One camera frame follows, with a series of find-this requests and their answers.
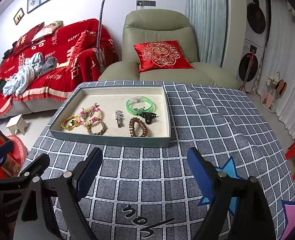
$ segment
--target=washing machine door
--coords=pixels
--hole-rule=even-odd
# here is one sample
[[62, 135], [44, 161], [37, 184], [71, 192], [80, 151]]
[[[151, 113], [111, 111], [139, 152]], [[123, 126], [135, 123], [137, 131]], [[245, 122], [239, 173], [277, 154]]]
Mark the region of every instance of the washing machine door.
[[265, 30], [266, 21], [261, 8], [255, 3], [249, 3], [247, 6], [247, 20], [252, 30], [261, 34]]
[[[252, 53], [248, 53], [248, 54], [244, 55], [243, 58], [241, 59], [241, 62], [239, 65], [239, 77], [241, 78], [242, 81], [244, 81], [244, 79], [246, 79], [246, 71], [249, 66], [251, 57], [252, 57]], [[255, 78], [258, 68], [259, 68], [258, 59], [254, 55], [247, 82], [249, 82], [253, 78]]]

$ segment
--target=white stool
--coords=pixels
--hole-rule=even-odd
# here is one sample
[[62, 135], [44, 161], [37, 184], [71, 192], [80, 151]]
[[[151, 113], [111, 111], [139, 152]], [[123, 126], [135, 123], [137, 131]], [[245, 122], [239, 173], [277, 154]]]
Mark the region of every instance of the white stool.
[[6, 126], [6, 128], [9, 129], [12, 135], [15, 135], [15, 130], [20, 130], [20, 132], [23, 135], [25, 135], [25, 130], [24, 130], [25, 127], [28, 127], [28, 124], [24, 121], [21, 114], [18, 116], [12, 117]]

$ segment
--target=sofa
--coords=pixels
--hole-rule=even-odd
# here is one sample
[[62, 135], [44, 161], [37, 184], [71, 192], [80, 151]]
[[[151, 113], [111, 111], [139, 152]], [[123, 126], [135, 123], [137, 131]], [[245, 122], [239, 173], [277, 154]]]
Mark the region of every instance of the sofa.
[[[194, 69], [154, 69], [139, 72], [140, 61], [134, 44], [178, 40]], [[122, 61], [110, 65], [99, 81], [140, 80], [183, 82], [238, 89], [236, 78], [218, 66], [198, 62], [193, 27], [183, 14], [164, 9], [132, 11], [123, 28]]]
[[[37, 52], [44, 58], [56, 57], [60, 65], [34, 79], [18, 96], [5, 97], [0, 92], [0, 119], [59, 109], [62, 102], [80, 83], [97, 81], [101, 75], [95, 53], [97, 28], [97, 19], [87, 19], [58, 28], [53, 34], [41, 41], [27, 44], [21, 52], [16, 55], [13, 53], [4, 60], [0, 66], [0, 80], [11, 78], [18, 72], [19, 66], [24, 65], [25, 59]], [[76, 61], [72, 60], [70, 63], [74, 53], [77, 55]], [[104, 67], [119, 61], [112, 38], [104, 27], [101, 34], [100, 56]]]

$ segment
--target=red embroidered pillow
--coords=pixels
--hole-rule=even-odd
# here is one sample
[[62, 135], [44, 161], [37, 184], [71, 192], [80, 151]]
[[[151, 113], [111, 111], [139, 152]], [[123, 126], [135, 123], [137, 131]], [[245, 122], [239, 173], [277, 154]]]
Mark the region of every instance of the red embroidered pillow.
[[178, 41], [158, 41], [134, 45], [140, 59], [139, 72], [158, 68], [190, 68]]
[[94, 44], [96, 44], [97, 35], [92, 35], [88, 31], [85, 31], [81, 34], [78, 41], [74, 46], [74, 50], [72, 52], [69, 66], [73, 63], [74, 59], [84, 50], [91, 48]]
[[32, 39], [40, 31], [40, 29], [43, 28], [43, 26], [44, 26], [44, 22], [40, 23], [39, 25], [36, 25], [34, 28], [32, 28], [27, 33], [25, 33], [22, 37], [20, 37], [20, 39], [17, 41], [16, 45], [14, 46], [13, 56], [16, 56], [26, 47], [30, 46], [32, 44]]

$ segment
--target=curtain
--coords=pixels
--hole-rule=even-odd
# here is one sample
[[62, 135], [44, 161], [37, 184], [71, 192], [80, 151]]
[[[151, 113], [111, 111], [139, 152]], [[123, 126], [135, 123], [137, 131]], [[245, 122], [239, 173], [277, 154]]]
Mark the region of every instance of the curtain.
[[194, 27], [199, 61], [221, 67], [227, 20], [226, 0], [187, 0], [186, 16]]
[[258, 93], [267, 89], [266, 80], [280, 72], [287, 82], [284, 94], [276, 100], [276, 113], [292, 138], [295, 138], [295, 17], [289, 12], [287, 0], [271, 0], [271, 28]]

